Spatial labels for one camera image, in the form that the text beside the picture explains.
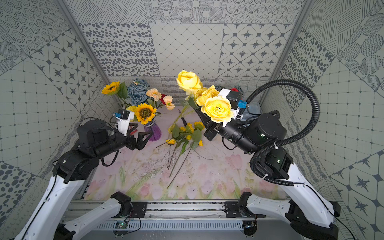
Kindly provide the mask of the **yellow rose bunch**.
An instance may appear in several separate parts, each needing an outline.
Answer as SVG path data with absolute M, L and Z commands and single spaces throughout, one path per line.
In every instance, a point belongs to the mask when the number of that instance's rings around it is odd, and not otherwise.
M 179 88 L 186 92 L 187 105 L 180 113 L 189 108 L 194 108 L 198 114 L 202 114 L 199 122 L 188 123 L 185 129 L 204 129 L 210 122 L 222 124 L 226 127 L 233 119 L 235 110 L 232 109 L 230 101 L 216 89 L 214 85 L 209 88 L 203 86 L 199 76 L 193 72 L 181 71 L 177 77 Z

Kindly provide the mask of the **large sunflower vase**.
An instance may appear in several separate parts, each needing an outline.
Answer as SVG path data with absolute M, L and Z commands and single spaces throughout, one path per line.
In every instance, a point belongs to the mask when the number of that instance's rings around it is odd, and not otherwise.
M 190 152 L 192 150 L 196 151 L 198 147 L 203 146 L 202 133 L 204 129 L 205 126 L 200 121 L 193 124 L 187 123 L 184 127 L 179 127 L 176 124 L 171 127 L 172 138 L 167 140 L 166 143 L 175 148 L 172 153 L 172 160 L 169 163 L 169 168 L 172 168 L 169 177 L 172 177 L 172 180 L 167 188 L 173 184 Z

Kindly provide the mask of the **small sunflower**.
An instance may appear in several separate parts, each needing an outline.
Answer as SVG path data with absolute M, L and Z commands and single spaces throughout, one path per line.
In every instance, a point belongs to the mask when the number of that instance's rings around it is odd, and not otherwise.
M 187 146 L 190 145 L 190 141 L 192 140 L 192 135 L 195 131 L 194 126 L 191 123 L 187 123 L 186 127 L 185 126 L 179 127 L 179 135 L 174 138 L 173 130 L 175 127 L 177 127 L 177 125 L 173 124 L 168 129 L 169 133 L 171 134 L 171 139 L 175 139 L 177 141 L 177 143 L 172 146 L 174 148 L 173 148 L 173 150 L 171 150 L 171 158 L 172 158 L 171 164 L 172 164 L 174 159 L 176 160 L 178 158 L 178 157 L 176 157 L 176 150 L 179 147 L 182 147 L 182 149 L 179 153 L 179 156 L 186 151 L 186 148 L 187 148 Z
M 171 165 L 171 160 L 172 160 L 172 158 L 171 158 L 171 147 L 173 146 L 173 145 L 175 145 L 177 143 L 177 141 L 175 140 L 175 139 L 167 139 L 166 141 L 165 141 L 165 143 L 163 143 L 163 144 L 161 144 L 161 145 L 159 145 L 158 147 L 160 147 L 160 146 L 162 146 L 162 145 L 168 145 L 169 146 L 169 155 L 168 155 L 168 161 L 167 161 L 167 168 L 169 169 L 170 168 L 170 165 Z

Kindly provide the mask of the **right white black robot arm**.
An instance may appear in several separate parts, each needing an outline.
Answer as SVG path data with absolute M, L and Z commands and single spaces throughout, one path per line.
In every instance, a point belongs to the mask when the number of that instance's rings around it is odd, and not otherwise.
M 307 126 L 287 138 L 278 111 L 258 114 L 243 120 L 243 113 L 261 92 L 275 86 L 290 86 L 309 99 L 312 116 Z M 334 224 L 341 214 L 337 202 L 327 201 L 306 180 L 284 149 L 285 145 L 304 138 L 316 126 L 320 117 L 320 103 L 311 89 L 294 80 L 275 80 L 256 89 L 245 101 L 239 92 L 222 89 L 212 94 L 205 91 L 191 95 L 188 104 L 206 127 L 205 137 L 212 140 L 221 136 L 246 155 L 251 155 L 250 168 L 262 180 L 280 186 L 288 200 L 272 200 L 250 192 L 241 194 L 237 210 L 249 219 L 244 228 L 247 234 L 257 230 L 258 216 L 269 216 L 288 223 L 301 236 L 311 240 L 336 240 L 339 229 Z

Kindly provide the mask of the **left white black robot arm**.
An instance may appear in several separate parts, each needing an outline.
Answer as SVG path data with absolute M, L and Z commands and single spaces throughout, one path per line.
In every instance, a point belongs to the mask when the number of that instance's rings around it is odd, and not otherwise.
M 95 227 L 117 216 L 131 217 L 133 204 L 127 195 L 116 192 L 103 204 L 74 221 L 61 219 L 75 193 L 104 158 L 117 155 L 121 148 L 142 150 L 153 132 L 135 137 L 128 120 L 123 120 L 124 133 L 97 118 L 83 119 L 77 128 L 78 140 L 56 162 L 49 185 L 31 218 L 16 236 L 17 240 L 79 240 Z

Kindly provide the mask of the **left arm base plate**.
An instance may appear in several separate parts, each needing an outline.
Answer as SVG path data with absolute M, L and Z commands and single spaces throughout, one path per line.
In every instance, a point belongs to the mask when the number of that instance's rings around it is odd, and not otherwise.
M 144 218 L 147 211 L 147 202 L 133 202 L 132 199 L 121 193 L 116 192 L 111 195 L 111 199 L 115 199 L 121 205 L 119 213 L 114 218 L 129 217 Z

